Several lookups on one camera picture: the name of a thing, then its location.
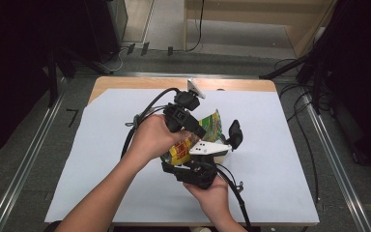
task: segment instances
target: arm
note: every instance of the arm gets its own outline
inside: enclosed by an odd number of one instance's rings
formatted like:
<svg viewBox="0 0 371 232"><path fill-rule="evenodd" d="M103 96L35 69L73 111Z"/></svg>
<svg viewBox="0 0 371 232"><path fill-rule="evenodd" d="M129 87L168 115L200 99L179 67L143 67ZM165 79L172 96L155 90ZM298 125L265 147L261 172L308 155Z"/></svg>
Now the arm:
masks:
<svg viewBox="0 0 371 232"><path fill-rule="evenodd" d="M186 183L184 186L197 198L204 214L219 232L246 231L231 216L228 207L228 185L219 176L215 177L213 184L207 189L200 189Z"/></svg>
<svg viewBox="0 0 371 232"><path fill-rule="evenodd" d="M150 116L140 125L120 162L71 210L56 231L106 231L135 175L150 160L189 136L184 130L171 133L162 115Z"/></svg>

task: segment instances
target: snack bag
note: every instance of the snack bag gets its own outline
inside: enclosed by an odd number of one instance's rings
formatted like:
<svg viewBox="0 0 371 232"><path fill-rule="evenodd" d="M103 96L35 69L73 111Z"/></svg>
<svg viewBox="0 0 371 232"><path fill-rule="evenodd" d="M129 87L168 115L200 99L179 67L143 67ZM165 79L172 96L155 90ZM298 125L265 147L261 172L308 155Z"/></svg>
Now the snack bag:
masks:
<svg viewBox="0 0 371 232"><path fill-rule="evenodd" d="M201 139L203 141L215 142L222 135L221 118L218 110L214 114L199 121L200 126L207 132ZM197 135L176 143L161 159L171 165L180 165L190 160L189 150L199 141Z"/></svg>

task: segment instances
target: left hand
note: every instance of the left hand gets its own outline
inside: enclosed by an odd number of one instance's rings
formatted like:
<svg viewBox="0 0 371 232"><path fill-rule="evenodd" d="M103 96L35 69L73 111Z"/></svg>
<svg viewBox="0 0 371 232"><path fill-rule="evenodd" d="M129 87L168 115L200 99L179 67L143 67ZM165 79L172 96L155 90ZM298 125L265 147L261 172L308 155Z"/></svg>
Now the left hand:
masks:
<svg viewBox="0 0 371 232"><path fill-rule="evenodd" d="M186 130L170 132L165 125L164 116L154 114L140 124L125 156L136 157L137 161L146 165L190 136L191 132Z"/></svg>

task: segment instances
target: wooden table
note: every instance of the wooden table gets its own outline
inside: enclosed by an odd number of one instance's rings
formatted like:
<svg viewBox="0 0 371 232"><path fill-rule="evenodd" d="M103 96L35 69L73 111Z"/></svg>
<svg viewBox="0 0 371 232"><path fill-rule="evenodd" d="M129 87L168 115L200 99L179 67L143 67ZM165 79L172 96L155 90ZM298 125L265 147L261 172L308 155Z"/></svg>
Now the wooden table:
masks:
<svg viewBox="0 0 371 232"><path fill-rule="evenodd" d="M253 226L312 226L319 222L275 86L269 80L194 78L206 94L197 119L218 108L224 128L239 119L243 144L224 165L244 182ZM132 120L161 90L186 89L186 78L100 77L85 108L46 222L66 214L113 168ZM209 91L224 89L226 91ZM173 101L164 96L162 102ZM230 211L244 223L235 196ZM117 226L209 226L198 202L153 159L131 184L113 218Z"/></svg>
<svg viewBox="0 0 371 232"><path fill-rule="evenodd" d="M187 20L200 19L201 4L201 0L185 0L185 49ZM319 29L328 25L335 4L336 0L206 0L203 20L285 25L291 45L301 57L313 45Z"/></svg>

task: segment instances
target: white paper sheet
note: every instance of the white paper sheet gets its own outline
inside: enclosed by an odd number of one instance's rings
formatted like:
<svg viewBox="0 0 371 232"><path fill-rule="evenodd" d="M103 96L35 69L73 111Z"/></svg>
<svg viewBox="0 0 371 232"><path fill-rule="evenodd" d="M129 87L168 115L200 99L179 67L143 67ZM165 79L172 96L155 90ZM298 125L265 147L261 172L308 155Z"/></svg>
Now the white paper sheet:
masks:
<svg viewBox="0 0 371 232"><path fill-rule="evenodd" d="M70 157L66 162L46 222L63 219L119 161L135 114L162 90L109 89L83 113ZM243 143L227 155L224 165L243 181L242 197L251 222L319 222L280 101L274 92L204 91L205 100L192 112L201 119L219 110L223 130L240 121ZM174 93L156 105L172 102ZM230 209L244 222L230 190ZM209 222L198 202L164 173L160 160L149 163L134 179L113 222Z"/></svg>

